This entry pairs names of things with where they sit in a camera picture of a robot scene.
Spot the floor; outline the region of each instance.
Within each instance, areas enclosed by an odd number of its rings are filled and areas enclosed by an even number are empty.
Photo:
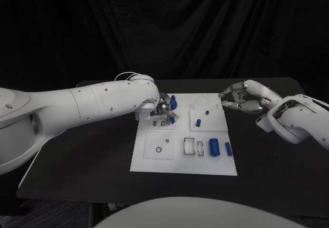
[[[59,200],[28,200],[30,213],[23,217],[1,217],[0,228],[87,228],[90,203]],[[307,228],[329,228],[329,219],[279,215]]]

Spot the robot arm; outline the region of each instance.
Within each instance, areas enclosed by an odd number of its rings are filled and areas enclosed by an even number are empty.
[[[38,93],[0,88],[0,174],[14,169],[66,129],[129,112],[137,120],[147,120],[155,109],[177,118],[145,75]]]
[[[313,136],[321,146],[329,150],[329,112],[315,104],[329,105],[304,95],[281,96],[261,83],[248,80],[230,85],[219,93],[222,98],[232,93],[235,102],[222,101],[222,105],[246,113],[259,113],[264,108],[269,109],[255,121],[256,126],[277,134],[289,143],[300,143],[308,136]],[[253,95],[259,101],[245,101]]]

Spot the table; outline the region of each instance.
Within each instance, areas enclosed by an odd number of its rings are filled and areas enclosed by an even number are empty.
[[[245,79],[157,80],[165,93],[219,93]],[[256,78],[284,97],[302,93],[291,78]],[[82,81],[85,86],[99,81]],[[329,151],[298,145],[255,125],[261,114],[223,108],[238,176],[129,172],[134,113],[69,129],[43,146],[17,196],[135,204],[190,196],[264,211],[329,217]]]

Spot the white board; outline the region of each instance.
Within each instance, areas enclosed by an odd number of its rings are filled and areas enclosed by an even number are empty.
[[[173,94],[175,97],[177,108],[174,113],[178,119],[174,127],[152,128],[152,121],[160,117],[151,117],[150,121],[138,121],[135,146],[131,159],[129,171],[137,172],[164,172],[186,174],[207,174],[236,176],[233,156],[227,156],[225,143],[229,142],[227,131],[207,132],[190,130],[190,110],[222,110],[217,94]],[[220,119],[225,119],[223,112],[219,112]],[[173,133],[173,158],[150,159],[145,156],[147,134]],[[184,155],[184,138],[193,138],[196,155]],[[209,139],[216,138],[219,142],[217,157],[210,156]],[[197,142],[203,144],[203,156],[197,156]]]

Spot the black backdrop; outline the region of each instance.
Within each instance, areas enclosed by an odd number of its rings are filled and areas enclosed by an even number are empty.
[[[291,77],[327,100],[327,0],[0,1],[0,86]]]

